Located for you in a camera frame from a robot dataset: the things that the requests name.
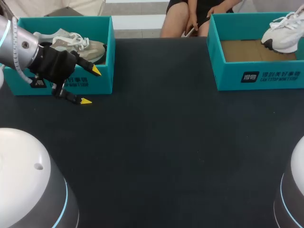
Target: dark table surface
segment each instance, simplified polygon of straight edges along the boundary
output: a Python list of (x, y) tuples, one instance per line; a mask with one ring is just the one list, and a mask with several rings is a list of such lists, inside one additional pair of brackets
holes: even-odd
[(47, 148), (80, 228), (275, 228), (304, 91), (218, 92), (206, 40), (117, 40), (112, 95), (77, 106), (0, 90), (0, 127)]

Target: logo on box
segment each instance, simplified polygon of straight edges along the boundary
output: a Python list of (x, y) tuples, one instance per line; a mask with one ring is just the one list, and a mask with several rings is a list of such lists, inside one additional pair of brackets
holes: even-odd
[(247, 83), (247, 82), (256, 82), (259, 71), (248, 71), (244, 72), (241, 82)]

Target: open box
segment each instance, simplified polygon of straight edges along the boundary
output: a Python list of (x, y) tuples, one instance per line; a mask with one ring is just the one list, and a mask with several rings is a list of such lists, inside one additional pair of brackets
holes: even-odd
[(207, 46), (218, 90), (304, 88), (304, 40), (293, 54), (260, 44), (274, 19), (287, 13), (214, 14)]
[[(28, 32), (53, 34), (62, 28), (68, 32), (79, 33), (82, 37), (107, 44), (104, 65), (96, 65), (101, 76), (94, 76), (76, 65), (74, 73), (67, 79), (65, 88), (73, 94), (111, 94), (114, 75), (115, 38), (111, 17), (43, 17), (20, 18), (18, 25)], [(34, 75), (25, 69), (28, 77)], [(51, 95), (52, 83), (44, 80), (40, 88), (32, 88), (9, 68), (4, 69), (4, 78), (14, 95)]]

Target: sneaker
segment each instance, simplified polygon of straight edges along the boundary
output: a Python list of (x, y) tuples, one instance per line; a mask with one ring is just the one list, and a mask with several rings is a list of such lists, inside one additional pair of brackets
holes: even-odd
[(57, 51), (76, 51), (80, 57), (95, 64), (105, 55), (106, 45), (104, 43), (82, 38), (78, 33), (70, 33), (59, 29), (51, 35), (38, 32), (35, 32), (34, 35), (38, 38), (40, 44), (49, 43)]
[(298, 49), (298, 42), (304, 35), (304, 5), (296, 12), (281, 17), (270, 23), (270, 28), (262, 38), (262, 44), (279, 53), (293, 53)]

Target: shoelace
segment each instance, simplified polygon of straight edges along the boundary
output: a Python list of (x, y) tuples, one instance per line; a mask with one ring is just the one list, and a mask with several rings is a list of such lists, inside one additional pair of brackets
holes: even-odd
[(78, 46), (80, 45), (79, 50), (82, 51), (84, 48), (89, 46), (89, 38), (81, 37), (78, 33), (71, 32), (70, 36), (74, 36), (72, 42), (67, 44), (68, 46)]
[(270, 28), (272, 30), (274, 29), (279, 29), (279, 28), (289, 28), (289, 29), (296, 29), (301, 23), (301, 19), (299, 18), (299, 14), (303, 13), (302, 10), (304, 9), (304, 4), (302, 6), (300, 6), (300, 8), (296, 11), (296, 12), (290, 12), (288, 13), (285, 17), (281, 17), (278, 19), (273, 20), (273, 22), (271, 22)]
[(79, 47), (80, 51), (82, 51), (83, 49), (88, 47), (90, 44), (89, 38), (82, 38), (82, 36), (79, 35), (78, 33), (71, 32), (69, 34), (69, 36), (74, 37), (74, 38), (66, 38), (66, 37), (58, 36), (58, 37), (53, 38), (53, 43), (55, 43), (58, 39), (60, 39), (60, 40), (67, 42), (68, 46), (75, 46), (76, 48), (78, 48), (78, 46), (80, 46)]

